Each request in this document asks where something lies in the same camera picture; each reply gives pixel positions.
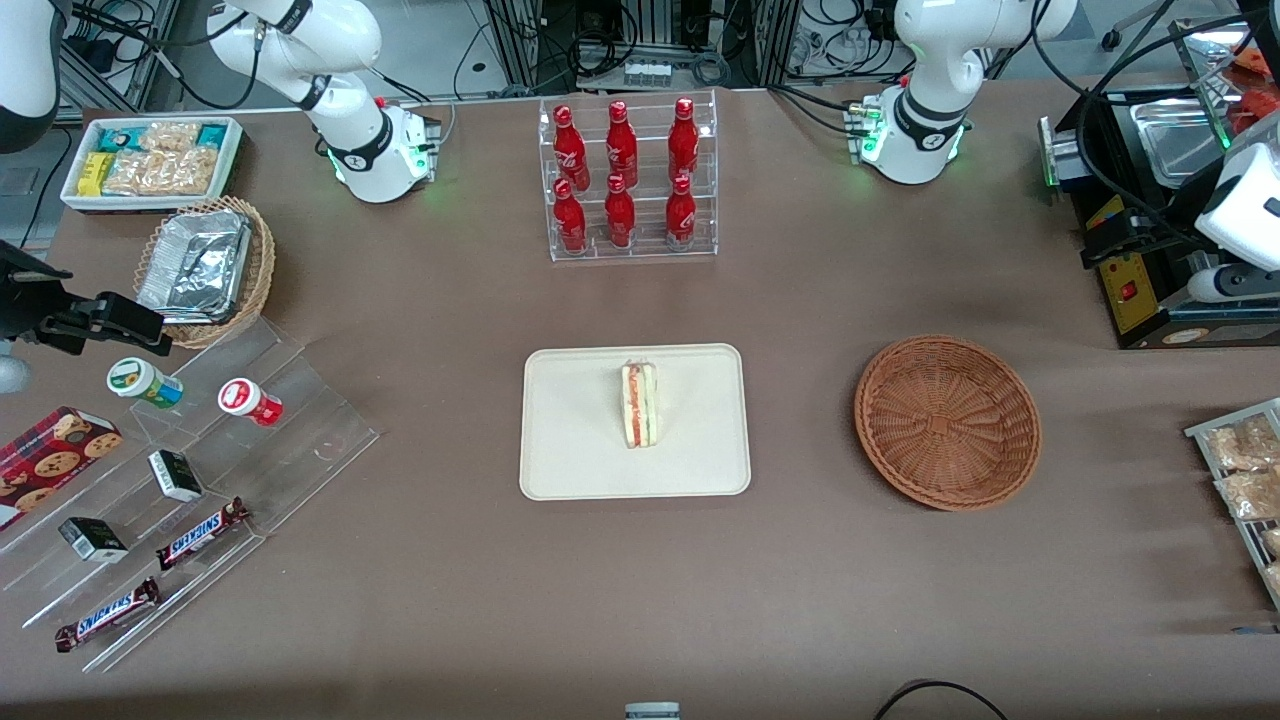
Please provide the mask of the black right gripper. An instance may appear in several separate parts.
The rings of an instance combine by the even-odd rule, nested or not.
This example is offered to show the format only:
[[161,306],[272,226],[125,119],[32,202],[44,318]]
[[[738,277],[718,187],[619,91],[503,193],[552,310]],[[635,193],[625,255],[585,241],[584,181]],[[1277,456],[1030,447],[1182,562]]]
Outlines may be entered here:
[[[72,277],[70,272],[56,269],[3,241],[3,340],[13,341],[38,327],[40,345],[47,345],[72,356],[82,355],[90,341],[127,345],[161,357],[170,354],[173,341],[163,333],[161,314],[115,292],[101,292],[93,299],[77,299],[72,304],[63,287],[63,281]],[[76,325],[56,320],[42,322],[69,306],[76,316]]]

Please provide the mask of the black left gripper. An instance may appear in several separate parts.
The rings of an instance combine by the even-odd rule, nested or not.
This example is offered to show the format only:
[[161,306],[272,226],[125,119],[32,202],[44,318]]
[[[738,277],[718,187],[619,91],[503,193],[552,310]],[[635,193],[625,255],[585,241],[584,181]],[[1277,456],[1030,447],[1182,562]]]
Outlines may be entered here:
[[1203,234],[1194,228],[1198,215],[1196,208],[1135,210],[1135,225],[1133,222],[1101,222],[1087,227],[1082,236],[1084,269],[1092,270],[1133,254],[1202,250]]

